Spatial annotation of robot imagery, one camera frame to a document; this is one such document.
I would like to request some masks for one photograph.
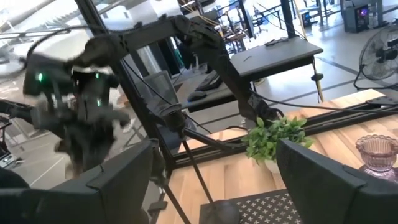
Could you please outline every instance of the black desk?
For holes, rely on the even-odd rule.
[[[231,62],[239,74],[247,82],[250,82],[310,65],[313,56],[322,52],[323,49],[320,47],[308,43],[300,37],[295,37],[288,42],[269,47],[261,45],[238,53],[232,56]],[[236,100],[224,83],[219,88],[206,93],[207,97],[202,100],[191,103],[182,100],[183,108],[192,113]]]

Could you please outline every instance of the patterned mat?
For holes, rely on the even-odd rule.
[[[287,190],[276,190],[229,201],[238,205],[242,224],[303,224]]]

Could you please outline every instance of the black clamp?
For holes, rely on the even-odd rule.
[[[313,76],[311,76],[311,80],[312,81],[320,81],[323,78],[323,74],[322,73],[316,73]]]

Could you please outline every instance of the green led light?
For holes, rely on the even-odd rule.
[[[37,80],[38,80],[39,82],[43,81],[43,74],[39,73],[39,74],[37,75]]]

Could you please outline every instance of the wooden table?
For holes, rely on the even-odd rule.
[[[324,102],[322,105],[344,108],[382,95],[375,90],[366,90]],[[307,118],[327,111],[304,108],[288,113],[288,116]],[[398,115],[316,134],[311,136],[315,141],[311,149],[357,169],[363,165],[363,161],[355,148],[355,142],[360,137],[371,133],[382,133],[396,138],[398,136]],[[240,129],[230,129],[213,133],[211,137],[227,140],[244,134],[245,131]],[[190,140],[188,144],[192,149],[203,145],[196,140]],[[199,168],[214,200],[244,197],[285,188],[279,174],[271,174],[264,165],[257,165],[244,154],[205,162],[199,164]],[[193,224],[198,223],[200,205],[208,203],[208,201],[193,167],[184,167],[173,171],[169,185],[190,221]],[[169,204],[166,210],[160,212],[157,223],[182,224],[181,218],[167,196],[165,200]]]

